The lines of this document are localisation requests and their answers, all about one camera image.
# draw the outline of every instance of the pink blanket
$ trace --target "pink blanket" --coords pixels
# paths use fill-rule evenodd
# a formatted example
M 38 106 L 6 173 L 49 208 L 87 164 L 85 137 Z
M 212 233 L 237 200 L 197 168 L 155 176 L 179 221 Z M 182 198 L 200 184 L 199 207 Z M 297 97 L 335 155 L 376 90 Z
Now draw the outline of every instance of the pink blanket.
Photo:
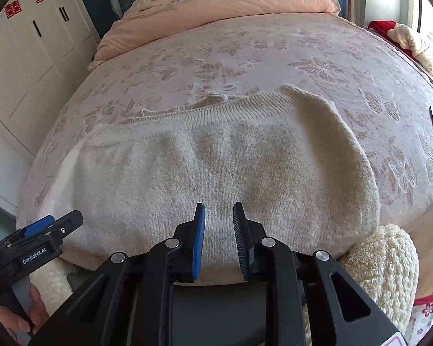
M 271 13 L 331 13 L 337 15 L 337 0 L 181 0 L 136 12 L 128 11 L 115 22 L 98 45 L 89 68 L 151 41 L 216 20 Z

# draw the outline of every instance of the human hand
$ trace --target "human hand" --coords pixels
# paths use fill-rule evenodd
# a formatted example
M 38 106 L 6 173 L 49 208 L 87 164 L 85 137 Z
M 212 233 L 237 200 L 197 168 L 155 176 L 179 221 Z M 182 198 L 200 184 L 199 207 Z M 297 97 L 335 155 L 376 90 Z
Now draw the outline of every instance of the human hand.
M 40 297 L 40 292 L 34 286 L 30 286 L 29 296 L 32 300 L 32 306 L 29 312 L 29 318 L 33 323 L 32 333 L 36 333 L 42 325 L 48 320 L 49 315 L 46 312 L 45 304 Z M 22 345 L 17 339 L 15 332 L 28 333 L 30 326 L 26 321 L 21 319 L 18 315 L 8 310 L 6 307 L 0 306 L 0 322 L 3 324 L 8 333 L 14 338 L 14 340 Z

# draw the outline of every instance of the metal bolt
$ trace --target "metal bolt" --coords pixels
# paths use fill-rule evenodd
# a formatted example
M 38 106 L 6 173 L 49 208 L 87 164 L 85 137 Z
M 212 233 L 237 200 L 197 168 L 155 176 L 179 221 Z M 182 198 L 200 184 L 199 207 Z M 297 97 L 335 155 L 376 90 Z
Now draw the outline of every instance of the metal bolt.
M 329 258 L 330 255 L 325 251 L 318 251 L 316 253 L 316 259 L 321 260 L 322 262 L 326 262 Z
M 180 245 L 180 241 L 175 238 L 170 238 L 165 241 L 165 246 L 167 246 L 169 249 L 174 249 Z
M 116 252 L 114 255 L 111 256 L 111 261 L 114 264 L 123 263 L 125 261 L 125 254 L 122 252 Z
M 261 240 L 261 244 L 264 247 L 274 247 L 276 244 L 276 241 L 273 238 L 263 238 Z

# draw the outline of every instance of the folded sweater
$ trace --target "folded sweater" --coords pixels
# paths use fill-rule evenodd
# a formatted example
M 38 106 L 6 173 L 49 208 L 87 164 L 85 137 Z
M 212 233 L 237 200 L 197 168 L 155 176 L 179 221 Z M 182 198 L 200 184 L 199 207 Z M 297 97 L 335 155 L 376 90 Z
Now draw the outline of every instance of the folded sweater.
M 293 86 L 144 110 L 87 135 L 66 157 L 41 208 L 73 209 L 83 227 L 63 257 L 94 269 L 173 235 L 206 206 L 202 284 L 241 281 L 232 205 L 296 251 L 342 255 L 379 220 L 375 178 L 334 105 Z

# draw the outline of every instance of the bedspread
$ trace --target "bedspread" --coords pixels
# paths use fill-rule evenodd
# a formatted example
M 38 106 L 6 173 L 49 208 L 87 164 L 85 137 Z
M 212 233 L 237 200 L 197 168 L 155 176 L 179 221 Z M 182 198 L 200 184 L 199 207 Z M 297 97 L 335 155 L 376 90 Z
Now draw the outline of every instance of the bedspread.
M 296 13 L 221 20 L 101 64 L 42 144 L 18 226 L 44 216 L 43 203 L 58 201 L 46 196 L 54 175 L 95 126 L 194 103 L 209 91 L 250 95 L 285 83 L 334 102 L 371 162 L 382 224 L 405 226 L 433 213 L 433 87 L 372 34 L 330 14 Z M 65 246 L 65 258 L 79 263 L 70 237 Z

